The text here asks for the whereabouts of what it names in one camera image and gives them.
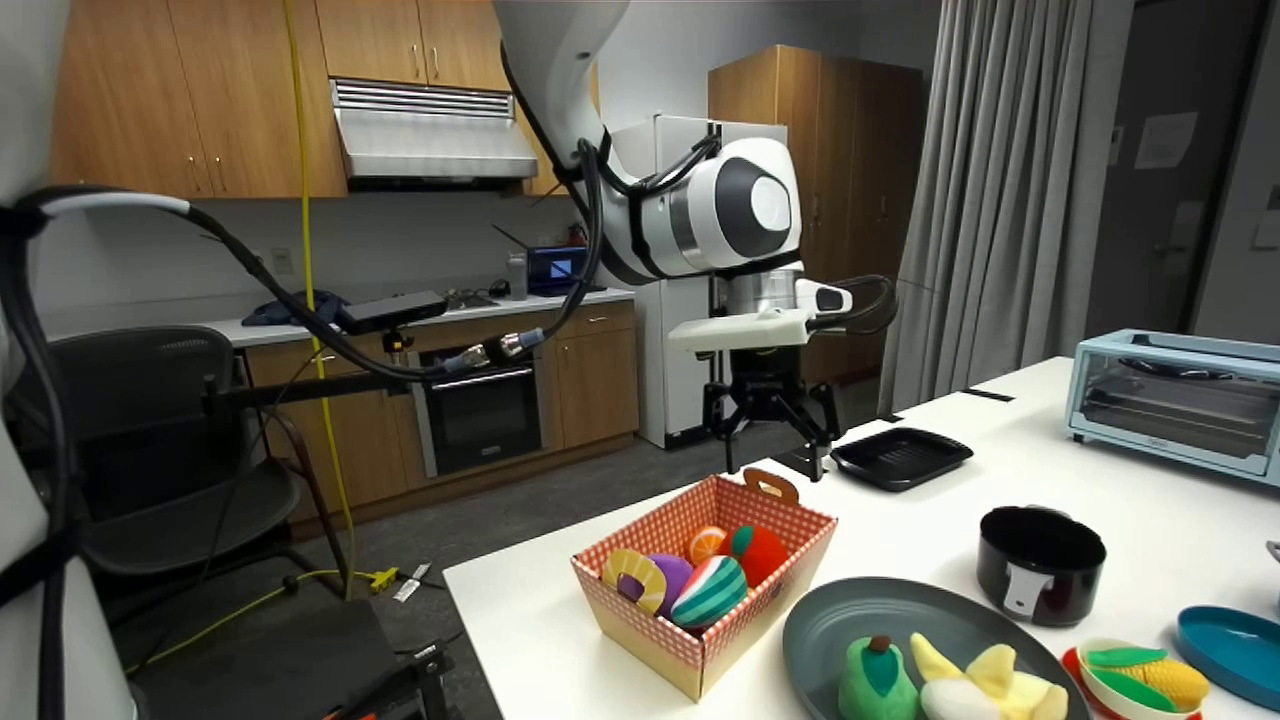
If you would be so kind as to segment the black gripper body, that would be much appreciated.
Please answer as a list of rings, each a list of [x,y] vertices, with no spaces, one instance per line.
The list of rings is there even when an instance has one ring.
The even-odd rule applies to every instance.
[[[732,368],[732,380],[713,380],[713,385],[732,388],[745,419],[785,419],[797,427],[797,399],[812,388],[830,388],[830,385],[802,380],[797,347],[745,347],[729,358],[729,368]]]

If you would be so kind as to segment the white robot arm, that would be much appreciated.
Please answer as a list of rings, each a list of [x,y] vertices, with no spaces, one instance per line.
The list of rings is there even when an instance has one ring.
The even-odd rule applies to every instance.
[[[609,128],[592,71],[632,0],[493,5],[505,77],[589,224],[592,257],[625,285],[749,285],[745,309],[679,320],[663,340],[672,358],[707,359],[703,427],[729,466],[741,426],[785,419],[817,471],[837,418],[812,418],[802,385],[778,375],[778,358],[840,323],[851,292],[806,276],[787,138],[713,115]]]

